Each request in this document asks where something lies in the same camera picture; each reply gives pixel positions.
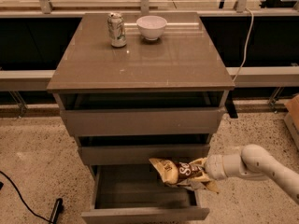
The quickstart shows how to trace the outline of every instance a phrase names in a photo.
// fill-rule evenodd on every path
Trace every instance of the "speckled floor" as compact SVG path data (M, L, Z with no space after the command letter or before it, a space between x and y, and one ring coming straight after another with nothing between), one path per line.
M93 179L82 164L77 145L58 116L0 119L0 170L17 184L28 205L49 218L56 198L64 199L58 223L84 223L89 210ZM285 124L286 113L224 115L211 141L210 154L231 154L247 144L265 147L273 156L299 173L299 153ZM47 223L34 217L16 191L0 175L0 223ZM190 223L299 223L299 205L272 181L249 182L231 178L218 182L219 195L201 190L201 205L210 208L205 221Z

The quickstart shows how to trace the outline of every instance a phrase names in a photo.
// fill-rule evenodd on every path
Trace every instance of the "soda can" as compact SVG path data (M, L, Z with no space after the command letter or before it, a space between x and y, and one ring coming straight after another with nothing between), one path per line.
M120 13L111 12L108 14L107 25L111 45L121 48L127 44L124 31L124 20Z

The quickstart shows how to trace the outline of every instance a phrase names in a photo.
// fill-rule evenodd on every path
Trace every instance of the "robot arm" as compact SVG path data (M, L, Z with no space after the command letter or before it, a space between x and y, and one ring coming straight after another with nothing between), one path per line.
M299 174L283 166L257 145L243 147L241 154L211 155L206 160L205 170L214 180L232 176L247 180L271 178L299 204Z

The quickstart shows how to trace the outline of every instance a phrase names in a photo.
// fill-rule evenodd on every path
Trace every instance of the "white bowl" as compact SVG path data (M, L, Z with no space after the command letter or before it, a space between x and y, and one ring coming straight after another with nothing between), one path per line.
M140 34L147 40L157 40L164 32L167 20L159 16L144 16L137 20Z

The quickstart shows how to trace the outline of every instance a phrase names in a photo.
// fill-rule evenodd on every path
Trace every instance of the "snack bag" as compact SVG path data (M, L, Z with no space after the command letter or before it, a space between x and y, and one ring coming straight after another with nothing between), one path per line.
M204 185L207 189L219 193L215 181L211 180L205 172L206 158L190 163L156 158L151 158L149 161L158 171L162 181L170 187L197 190Z

